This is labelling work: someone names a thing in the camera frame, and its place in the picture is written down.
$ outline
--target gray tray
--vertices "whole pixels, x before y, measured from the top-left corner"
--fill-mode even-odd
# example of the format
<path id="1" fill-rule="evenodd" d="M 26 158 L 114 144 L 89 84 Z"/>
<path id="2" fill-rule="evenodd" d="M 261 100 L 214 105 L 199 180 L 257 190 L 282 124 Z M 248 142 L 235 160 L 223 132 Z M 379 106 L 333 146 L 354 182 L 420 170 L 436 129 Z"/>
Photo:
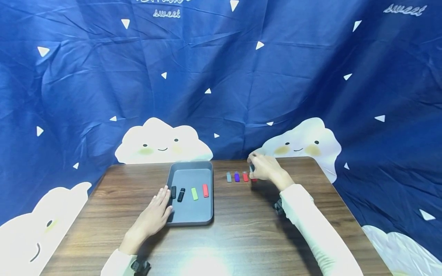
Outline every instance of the gray tray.
<path id="1" fill-rule="evenodd" d="M 204 197 L 202 185 L 207 184 L 209 197 Z M 207 225 L 213 219 L 213 166 L 210 162 L 183 162 L 171 166 L 167 186 L 176 186 L 176 198 L 169 201 L 173 211 L 168 226 Z M 192 196 L 196 188 L 198 200 Z M 185 188 L 183 201 L 178 202 L 181 188 Z"/>

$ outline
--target mouth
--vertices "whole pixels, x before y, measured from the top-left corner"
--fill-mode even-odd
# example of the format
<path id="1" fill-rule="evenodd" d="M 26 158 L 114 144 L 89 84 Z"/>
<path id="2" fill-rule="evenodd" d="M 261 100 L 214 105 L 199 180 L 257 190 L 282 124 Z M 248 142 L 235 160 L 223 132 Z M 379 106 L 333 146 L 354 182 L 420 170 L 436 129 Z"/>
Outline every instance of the mouth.
<path id="1" fill-rule="evenodd" d="M 33 260 L 35 260 L 37 257 L 38 257 L 38 255 L 40 254 L 40 244 L 37 242 L 37 247 L 38 247 L 38 252 L 37 252 L 37 254 L 29 261 L 30 263 L 33 261 Z"/>

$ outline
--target hand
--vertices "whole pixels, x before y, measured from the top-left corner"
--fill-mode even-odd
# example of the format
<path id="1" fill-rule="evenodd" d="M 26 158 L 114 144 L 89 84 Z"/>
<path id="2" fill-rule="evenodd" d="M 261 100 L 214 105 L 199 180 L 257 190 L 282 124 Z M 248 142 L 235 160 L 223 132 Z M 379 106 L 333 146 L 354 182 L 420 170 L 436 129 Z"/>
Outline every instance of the hand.
<path id="1" fill-rule="evenodd" d="M 250 178 L 262 180 L 270 180 L 275 184 L 279 191 L 283 191 L 294 184 L 290 175 L 279 165 L 276 158 L 266 156 L 256 152 L 252 152 L 248 159 L 248 163 L 255 166 L 255 171 L 250 172 Z"/>
<path id="2" fill-rule="evenodd" d="M 144 241 L 166 225 L 172 212 L 172 206 L 166 208 L 169 198 L 170 190 L 167 186 L 164 186 L 127 231 L 120 245 L 120 252 L 127 255 L 136 255 Z"/>

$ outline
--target wooden table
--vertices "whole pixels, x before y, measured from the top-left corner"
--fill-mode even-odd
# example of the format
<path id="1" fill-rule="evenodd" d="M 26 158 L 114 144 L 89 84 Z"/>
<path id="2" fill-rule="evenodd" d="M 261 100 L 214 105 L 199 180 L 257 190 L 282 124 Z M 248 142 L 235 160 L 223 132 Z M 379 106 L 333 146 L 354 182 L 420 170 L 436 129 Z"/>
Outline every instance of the wooden table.
<path id="1" fill-rule="evenodd" d="M 361 227 L 311 158 L 279 159 L 315 199 L 343 238 L 364 275 L 391 275 Z M 271 207 L 278 192 L 261 181 L 227 183 L 227 171 L 248 170 L 244 160 L 212 161 L 214 223 L 164 228 L 146 243 L 149 276 L 322 275 L 308 245 Z M 43 276 L 98 276 L 124 233 L 165 185 L 171 164 L 111 167 L 69 230 Z"/>

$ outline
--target wristwatch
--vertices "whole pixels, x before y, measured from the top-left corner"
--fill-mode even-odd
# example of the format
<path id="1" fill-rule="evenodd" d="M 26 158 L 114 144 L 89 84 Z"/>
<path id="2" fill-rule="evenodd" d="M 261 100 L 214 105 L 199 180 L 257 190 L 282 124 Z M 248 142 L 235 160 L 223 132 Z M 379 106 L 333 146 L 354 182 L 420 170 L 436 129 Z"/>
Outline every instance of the wristwatch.
<path id="1" fill-rule="evenodd" d="M 150 263 L 146 260 L 139 260 L 137 258 L 130 268 L 135 271 L 133 276 L 146 276 L 150 270 Z"/>
<path id="2" fill-rule="evenodd" d="M 282 200 L 279 198 L 279 200 L 273 204 L 273 209 L 275 209 L 276 214 L 279 216 L 284 215 L 284 209 L 282 208 Z"/>

